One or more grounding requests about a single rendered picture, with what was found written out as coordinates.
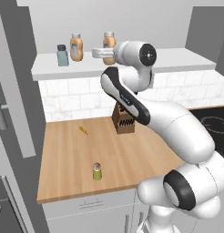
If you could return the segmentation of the grey fridge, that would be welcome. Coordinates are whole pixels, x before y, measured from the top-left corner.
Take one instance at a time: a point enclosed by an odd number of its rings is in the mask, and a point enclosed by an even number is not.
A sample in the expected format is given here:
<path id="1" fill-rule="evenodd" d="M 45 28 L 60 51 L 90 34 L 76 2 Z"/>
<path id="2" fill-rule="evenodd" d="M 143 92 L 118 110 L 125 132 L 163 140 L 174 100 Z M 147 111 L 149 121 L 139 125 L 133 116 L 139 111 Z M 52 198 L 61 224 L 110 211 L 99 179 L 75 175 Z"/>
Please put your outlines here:
<path id="1" fill-rule="evenodd" d="M 15 89 L 22 97 L 15 104 L 23 106 L 15 111 L 27 120 L 20 126 L 29 129 L 23 138 L 31 138 L 34 149 L 27 153 L 21 150 L 18 128 L 5 109 L 6 129 L 0 129 L 0 175 L 5 178 L 5 189 L 21 229 L 25 233 L 49 233 L 43 207 L 36 202 L 46 127 L 39 86 L 30 74 L 26 74 L 25 80 Z"/>

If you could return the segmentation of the black hob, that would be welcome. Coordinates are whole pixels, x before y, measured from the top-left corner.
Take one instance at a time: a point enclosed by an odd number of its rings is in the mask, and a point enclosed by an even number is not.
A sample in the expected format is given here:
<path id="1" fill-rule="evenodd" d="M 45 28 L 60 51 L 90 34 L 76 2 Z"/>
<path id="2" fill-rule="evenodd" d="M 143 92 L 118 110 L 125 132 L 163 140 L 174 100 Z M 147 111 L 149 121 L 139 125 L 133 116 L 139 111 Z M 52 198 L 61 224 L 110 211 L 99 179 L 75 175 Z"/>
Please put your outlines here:
<path id="1" fill-rule="evenodd" d="M 224 106 L 191 109 L 190 112 L 208 130 L 216 149 L 224 151 Z"/>

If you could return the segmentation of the brown knife block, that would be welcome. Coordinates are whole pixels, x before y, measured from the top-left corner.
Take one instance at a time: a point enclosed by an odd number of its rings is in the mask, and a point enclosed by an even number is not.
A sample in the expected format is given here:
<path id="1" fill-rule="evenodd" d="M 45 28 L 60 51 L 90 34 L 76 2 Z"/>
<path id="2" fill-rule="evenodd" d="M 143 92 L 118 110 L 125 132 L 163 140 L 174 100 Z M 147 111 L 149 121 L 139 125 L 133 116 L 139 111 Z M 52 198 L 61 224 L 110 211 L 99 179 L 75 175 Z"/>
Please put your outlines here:
<path id="1" fill-rule="evenodd" d="M 135 132 L 135 119 L 119 103 L 116 103 L 112 121 L 118 134 Z"/>

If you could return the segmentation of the white drawer front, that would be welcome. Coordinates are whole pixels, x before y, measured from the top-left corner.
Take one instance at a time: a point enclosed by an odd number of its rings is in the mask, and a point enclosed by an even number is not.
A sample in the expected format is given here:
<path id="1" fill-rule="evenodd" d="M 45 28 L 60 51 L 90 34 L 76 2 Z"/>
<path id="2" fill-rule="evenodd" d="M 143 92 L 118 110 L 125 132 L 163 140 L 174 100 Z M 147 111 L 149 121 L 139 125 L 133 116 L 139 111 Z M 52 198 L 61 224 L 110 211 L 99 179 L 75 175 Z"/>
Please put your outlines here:
<path id="1" fill-rule="evenodd" d="M 127 189 L 116 192 L 110 192 L 100 195 L 71 198 L 68 200 L 61 200 L 56 202 L 50 202 L 43 204 L 43 209 L 47 219 L 54 219 L 60 217 L 66 217 L 74 214 L 85 213 L 89 211 L 107 209 L 125 206 L 134 202 L 135 189 Z M 96 200 L 104 201 L 104 206 L 79 209 L 79 204 L 86 202 L 93 202 Z"/>

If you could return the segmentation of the white cabinet shelf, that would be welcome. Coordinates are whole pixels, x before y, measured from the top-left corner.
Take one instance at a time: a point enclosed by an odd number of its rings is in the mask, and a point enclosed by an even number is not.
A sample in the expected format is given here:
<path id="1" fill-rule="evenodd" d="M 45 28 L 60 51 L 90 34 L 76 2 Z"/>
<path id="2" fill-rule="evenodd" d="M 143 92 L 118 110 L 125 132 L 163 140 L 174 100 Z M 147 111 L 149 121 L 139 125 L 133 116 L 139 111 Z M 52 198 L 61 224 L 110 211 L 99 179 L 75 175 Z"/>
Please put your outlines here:
<path id="1" fill-rule="evenodd" d="M 156 73 L 214 70 L 216 64 L 187 48 L 159 49 L 154 64 Z M 56 54 L 38 54 L 31 69 L 34 81 L 100 76 L 107 66 L 101 58 L 85 52 L 81 62 L 69 60 L 69 66 L 59 66 Z"/>

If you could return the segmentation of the blue-grey shaker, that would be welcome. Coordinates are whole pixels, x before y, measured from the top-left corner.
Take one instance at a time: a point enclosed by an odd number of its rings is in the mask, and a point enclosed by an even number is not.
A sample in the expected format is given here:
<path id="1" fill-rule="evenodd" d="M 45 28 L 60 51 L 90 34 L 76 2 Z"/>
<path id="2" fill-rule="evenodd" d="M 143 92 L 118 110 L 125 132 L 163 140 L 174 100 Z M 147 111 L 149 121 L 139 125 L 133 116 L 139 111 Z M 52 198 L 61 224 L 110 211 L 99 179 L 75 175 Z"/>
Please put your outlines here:
<path id="1" fill-rule="evenodd" d="M 59 66 L 69 66 L 68 53 L 65 45 L 58 45 L 56 54 Z"/>

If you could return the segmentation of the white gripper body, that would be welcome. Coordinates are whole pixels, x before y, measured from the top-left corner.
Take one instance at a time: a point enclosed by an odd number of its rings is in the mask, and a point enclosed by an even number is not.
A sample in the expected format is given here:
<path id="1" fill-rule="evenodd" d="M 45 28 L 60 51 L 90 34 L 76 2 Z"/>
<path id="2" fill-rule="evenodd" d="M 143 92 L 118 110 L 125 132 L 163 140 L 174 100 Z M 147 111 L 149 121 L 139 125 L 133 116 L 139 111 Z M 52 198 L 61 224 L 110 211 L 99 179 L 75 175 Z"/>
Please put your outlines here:
<path id="1" fill-rule="evenodd" d="M 112 48 L 93 48 L 92 56 L 94 58 L 113 58 L 114 52 Z"/>

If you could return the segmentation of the white cupboard door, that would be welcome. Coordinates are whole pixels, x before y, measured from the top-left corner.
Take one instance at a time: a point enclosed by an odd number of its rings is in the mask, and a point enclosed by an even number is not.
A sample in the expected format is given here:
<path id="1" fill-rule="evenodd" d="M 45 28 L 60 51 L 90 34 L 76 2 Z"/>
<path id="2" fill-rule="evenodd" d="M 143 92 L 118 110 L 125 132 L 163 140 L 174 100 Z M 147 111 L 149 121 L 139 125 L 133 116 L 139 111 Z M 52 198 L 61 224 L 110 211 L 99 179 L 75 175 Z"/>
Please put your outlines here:
<path id="1" fill-rule="evenodd" d="M 124 233 L 126 215 L 132 217 L 133 205 L 107 208 L 66 217 L 48 219 L 50 233 Z"/>

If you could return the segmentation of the yellow-green shaker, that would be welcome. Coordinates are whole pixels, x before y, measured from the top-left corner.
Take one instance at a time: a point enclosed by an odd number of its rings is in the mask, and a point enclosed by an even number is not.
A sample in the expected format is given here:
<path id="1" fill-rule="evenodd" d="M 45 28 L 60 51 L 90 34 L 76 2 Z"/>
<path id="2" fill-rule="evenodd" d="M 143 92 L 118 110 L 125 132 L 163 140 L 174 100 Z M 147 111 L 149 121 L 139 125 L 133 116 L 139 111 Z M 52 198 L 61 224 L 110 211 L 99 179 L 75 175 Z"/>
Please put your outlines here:
<path id="1" fill-rule="evenodd" d="M 100 180 L 101 178 L 102 178 L 101 165 L 99 163 L 95 163 L 93 165 L 93 179 Z"/>

